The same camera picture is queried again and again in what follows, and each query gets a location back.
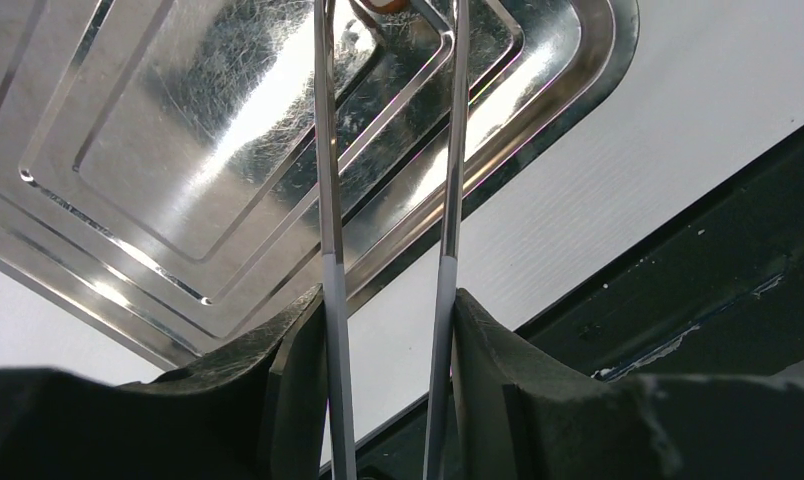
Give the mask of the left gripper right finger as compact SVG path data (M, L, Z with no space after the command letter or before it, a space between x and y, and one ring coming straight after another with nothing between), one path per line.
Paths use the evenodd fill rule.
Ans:
M804 378L639 374L605 383L453 306L467 479L804 479Z

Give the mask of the brown heart cookie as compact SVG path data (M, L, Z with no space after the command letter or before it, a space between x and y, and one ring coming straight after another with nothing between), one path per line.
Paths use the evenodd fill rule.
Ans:
M404 10L410 3L409 0L364 0L364 5L375 13L382 15L394 14Z

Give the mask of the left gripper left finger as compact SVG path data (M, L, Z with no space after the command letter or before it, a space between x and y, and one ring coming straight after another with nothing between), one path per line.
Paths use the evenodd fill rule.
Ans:
M0 369L0 479L315 479L323 291L148 383Z

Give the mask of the metal serving tongs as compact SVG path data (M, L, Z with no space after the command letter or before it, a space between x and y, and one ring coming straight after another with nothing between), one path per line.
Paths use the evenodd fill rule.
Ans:
M317 1L313 8L316 164L327 326L332 475L336 479L353 479L356 476L356 448L336 138L334 10L335 6L331 1ZM423 465L423 476L426 479L441 479L444 476L452 312L457 291L469 113L468 63L471 41L470 7L466 1L456 1L453 4L452 36L452 106Z

